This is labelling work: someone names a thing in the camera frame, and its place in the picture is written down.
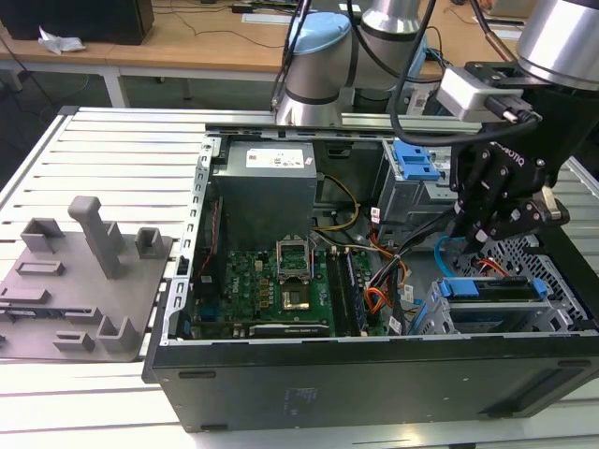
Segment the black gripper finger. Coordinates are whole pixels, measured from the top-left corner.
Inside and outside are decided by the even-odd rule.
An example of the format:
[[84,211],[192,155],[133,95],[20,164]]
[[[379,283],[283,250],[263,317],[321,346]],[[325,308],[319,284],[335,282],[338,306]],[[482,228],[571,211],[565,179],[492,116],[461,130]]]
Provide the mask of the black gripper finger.
[[511,239],[537,232],[546,226],[562,226],[569,222],[569,211],[544,186],[527,198],[508,201],[498,207],[486,225],[486,233],[493,240]]
[[496,141],[452,149],[449,184],[458,197],[451,235],[465,240],[466,253],[476,253],[488,240],[507,236],[509,210],[504,194],[512,171],[504,147]]

